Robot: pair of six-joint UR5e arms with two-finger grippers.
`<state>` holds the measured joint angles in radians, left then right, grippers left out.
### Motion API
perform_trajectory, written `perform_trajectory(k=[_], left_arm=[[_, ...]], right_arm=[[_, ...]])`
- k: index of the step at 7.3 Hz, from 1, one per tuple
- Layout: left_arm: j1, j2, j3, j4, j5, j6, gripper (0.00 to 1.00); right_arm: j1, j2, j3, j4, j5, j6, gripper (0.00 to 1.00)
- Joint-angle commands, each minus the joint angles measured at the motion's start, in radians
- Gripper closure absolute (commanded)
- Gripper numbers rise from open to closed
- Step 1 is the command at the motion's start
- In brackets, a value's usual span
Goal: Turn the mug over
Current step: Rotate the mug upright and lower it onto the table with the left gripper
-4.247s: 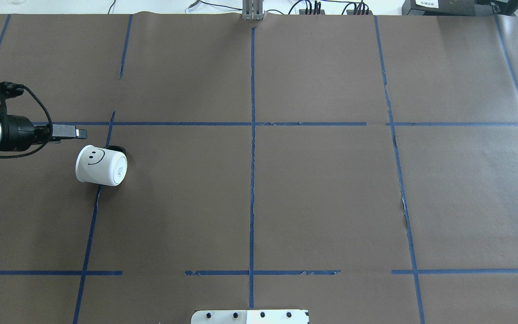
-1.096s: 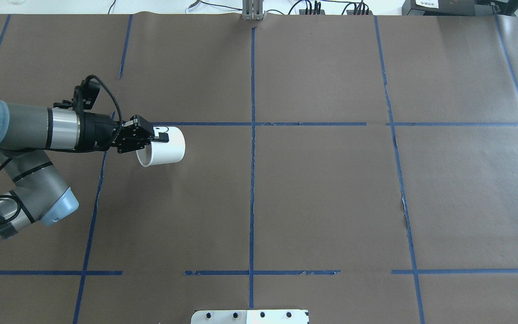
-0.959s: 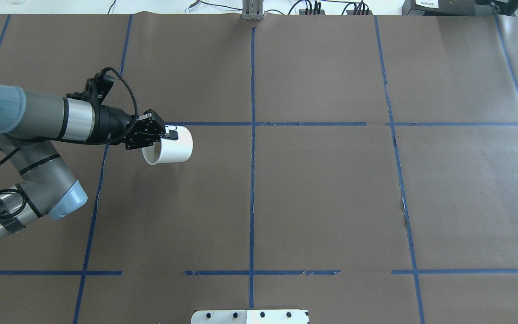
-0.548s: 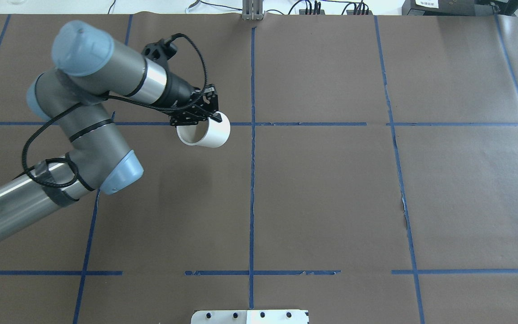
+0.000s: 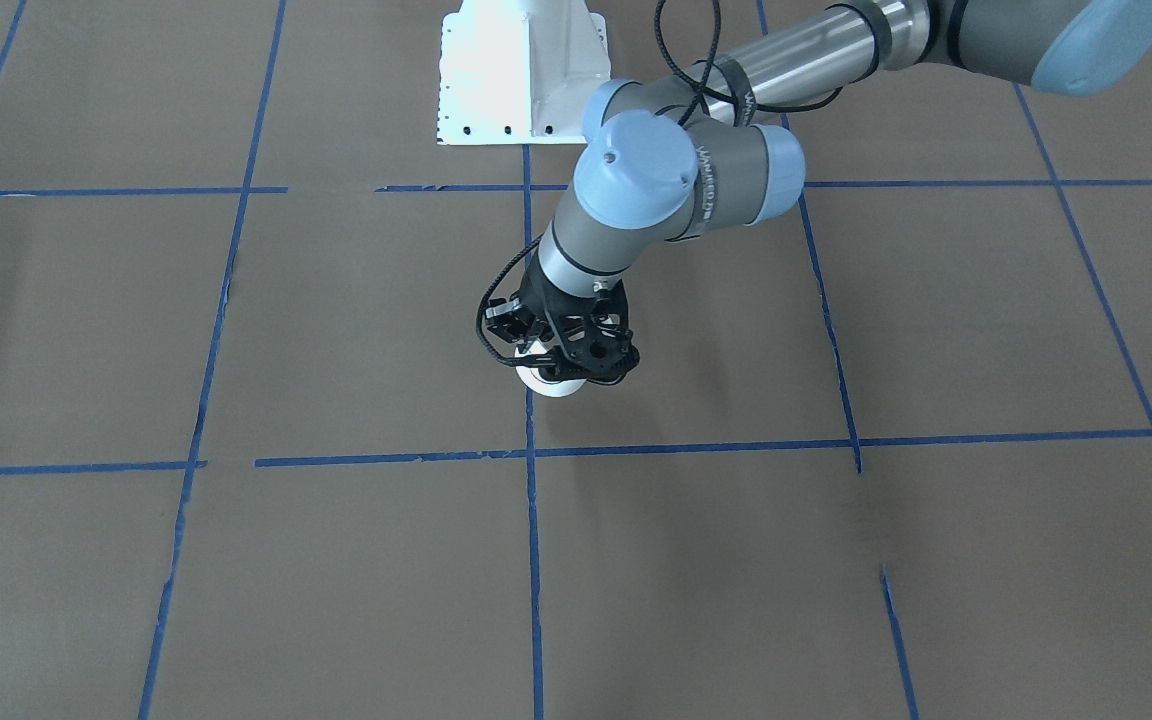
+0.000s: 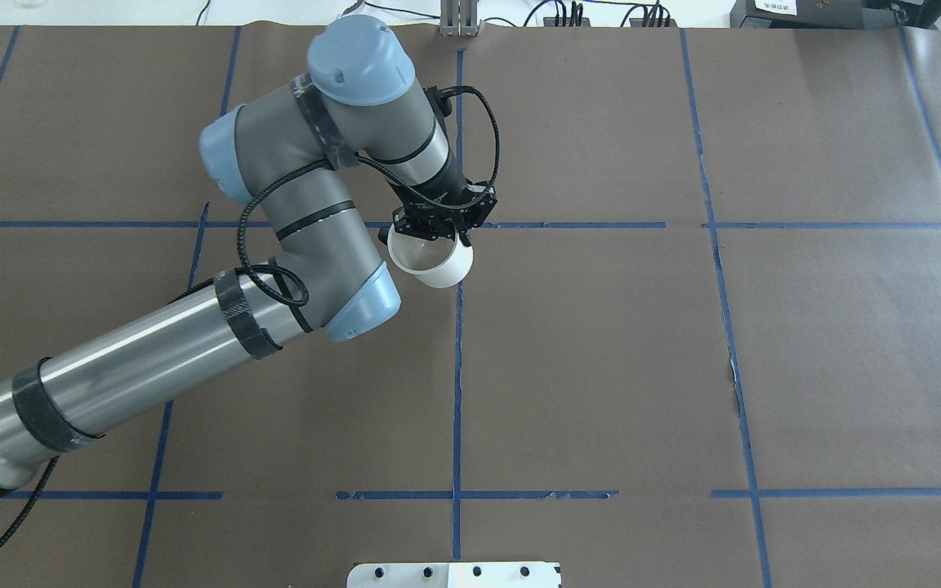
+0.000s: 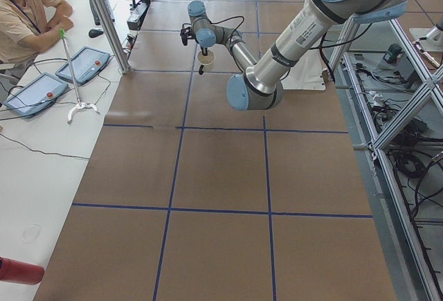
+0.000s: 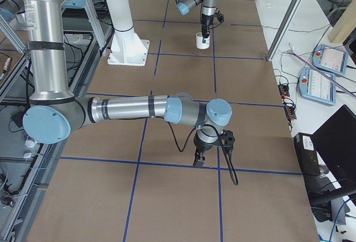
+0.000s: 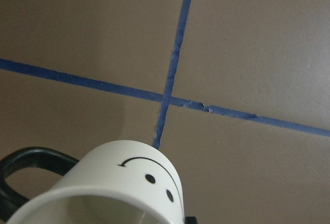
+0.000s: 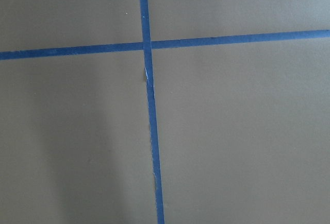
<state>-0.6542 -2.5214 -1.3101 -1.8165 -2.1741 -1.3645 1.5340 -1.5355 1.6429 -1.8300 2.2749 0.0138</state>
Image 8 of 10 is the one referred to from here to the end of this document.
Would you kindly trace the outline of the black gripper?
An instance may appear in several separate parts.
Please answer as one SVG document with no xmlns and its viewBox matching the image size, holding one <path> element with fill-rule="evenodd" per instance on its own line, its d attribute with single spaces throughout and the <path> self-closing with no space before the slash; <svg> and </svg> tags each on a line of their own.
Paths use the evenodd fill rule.
<svg viewBox="0 0 356 242">
<path fill-rule="evenodd" d="M 224 15 L 221 13 L 214 13 L 213 15 L 201 15 L 201 33 L 202 33 L 202 43 L 209 44 L 210 43 L 210 29 L 213 27 L 214 18 L 220 23 L 224 21 Z"/>
<path fill-rule="evenodd" d="M 202 168 L 205 163 L 205 152 L 210 150 L 212 147 L 218 147 L 218 141 L 208 143 L 202 140 L 198 133 L 194 136 L 195 158 L 193 162 L 193 167 Z"/>
</svg>

